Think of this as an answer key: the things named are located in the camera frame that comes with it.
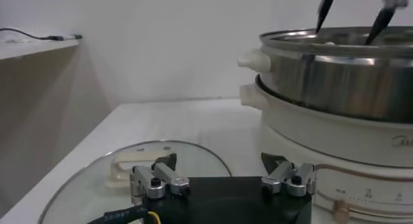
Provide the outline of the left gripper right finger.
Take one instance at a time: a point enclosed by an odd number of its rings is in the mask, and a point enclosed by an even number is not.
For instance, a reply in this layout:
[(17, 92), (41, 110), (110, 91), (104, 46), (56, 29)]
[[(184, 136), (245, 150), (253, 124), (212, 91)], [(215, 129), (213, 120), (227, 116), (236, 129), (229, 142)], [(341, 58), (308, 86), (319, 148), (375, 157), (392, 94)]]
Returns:
[(261, 186), (270, 195), (286, 192), (292, 197), (315, 194), (315, 166), (310, 163), (297, 165), (284, 156), (261, 153), (261, 161), (267, 175), (261, 178)]

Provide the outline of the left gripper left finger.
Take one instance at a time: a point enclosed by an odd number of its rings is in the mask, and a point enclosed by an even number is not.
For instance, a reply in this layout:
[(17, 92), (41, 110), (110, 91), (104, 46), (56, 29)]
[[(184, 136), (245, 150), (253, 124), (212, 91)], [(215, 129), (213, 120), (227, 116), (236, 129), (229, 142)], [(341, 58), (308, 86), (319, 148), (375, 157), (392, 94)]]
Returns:
[(173, 196), (187, 198), (191, 194), (190, 180), (176, 172), (177, 154), (157, 158), (151, 167), (134, 166), (130, 171), (130, 193), (133, 198), (146, 196), (162, 199), (166, 190)]

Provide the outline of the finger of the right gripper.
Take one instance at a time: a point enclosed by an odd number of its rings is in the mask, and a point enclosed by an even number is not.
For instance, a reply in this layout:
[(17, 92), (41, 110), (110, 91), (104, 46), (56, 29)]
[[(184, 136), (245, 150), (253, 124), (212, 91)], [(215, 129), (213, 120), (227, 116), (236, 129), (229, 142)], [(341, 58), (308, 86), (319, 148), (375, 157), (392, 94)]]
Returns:
[(398, 8), (406, 8), (409, 0), (382, 0), (383, 8), (379, 11), (364, 45), (370, 45), (387, 28)]
[(319, 31), (321, 30), (321, 27), (323, 26), (323, 23), (325, 22), (325, 19), (327, 18), (327, 15), (330, 11), (330, 8), (333, 2), (334, 0), (321, 0), (319, 9), (317, 11), (318, 19), (317, 19), (317, 25), (315, 29), (316, 34), (318, 34)]

